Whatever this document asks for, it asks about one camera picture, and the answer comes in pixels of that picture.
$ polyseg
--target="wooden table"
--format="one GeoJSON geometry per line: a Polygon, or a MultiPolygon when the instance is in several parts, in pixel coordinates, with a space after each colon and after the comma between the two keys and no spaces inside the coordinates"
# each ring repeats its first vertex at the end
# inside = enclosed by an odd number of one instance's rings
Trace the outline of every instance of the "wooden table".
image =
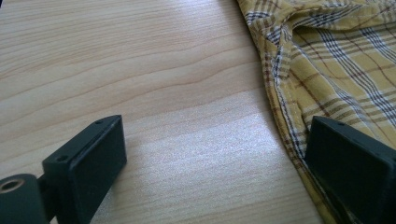
{"type": "Polygon", "coordinates": [[[6,0],[0,178],[123,115],[92,223],[320,223],[281,145],[236,1],[6,0]]]}

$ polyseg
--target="fabric fold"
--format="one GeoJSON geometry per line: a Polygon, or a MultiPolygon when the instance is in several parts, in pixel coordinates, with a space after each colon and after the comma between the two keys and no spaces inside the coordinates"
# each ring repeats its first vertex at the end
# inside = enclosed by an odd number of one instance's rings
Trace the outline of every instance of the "fabric fold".
{"type": "Polygon", "coordinates": [[[290,159],[323,220],[339,222],[304,163],[306,139],[313,116],[325,116],[396,148],[396,1],[238,2],[290,159]]]}

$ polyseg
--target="screw hole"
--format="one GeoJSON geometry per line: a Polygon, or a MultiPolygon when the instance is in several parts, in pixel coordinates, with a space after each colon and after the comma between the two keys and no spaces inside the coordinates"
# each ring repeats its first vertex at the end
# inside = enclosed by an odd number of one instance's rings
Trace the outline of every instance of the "screw hole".
{"type": "Polygon", "coordinates": [[[0,194],[11,192],[14,189],[19,188],[24,183],[23,179],[12,179],[0,186],[0,194]]]}
{"type": "Polygon", "coordinates": [[[56,161],[65,161],[67,159],[67,156],[60,156],[56,158],[56,161]]]}

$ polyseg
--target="checkered cloth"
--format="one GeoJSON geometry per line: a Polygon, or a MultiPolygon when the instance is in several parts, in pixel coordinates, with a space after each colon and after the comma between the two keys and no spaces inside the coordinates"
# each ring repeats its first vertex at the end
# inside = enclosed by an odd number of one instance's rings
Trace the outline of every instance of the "checkered cloth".
{"type": "Polygon", "coordinates": [[[339,222],[304,163],[307,135],[325,116],[396,148],[396,1],[238,2],[288,154],[323,220],[339,222]]]}

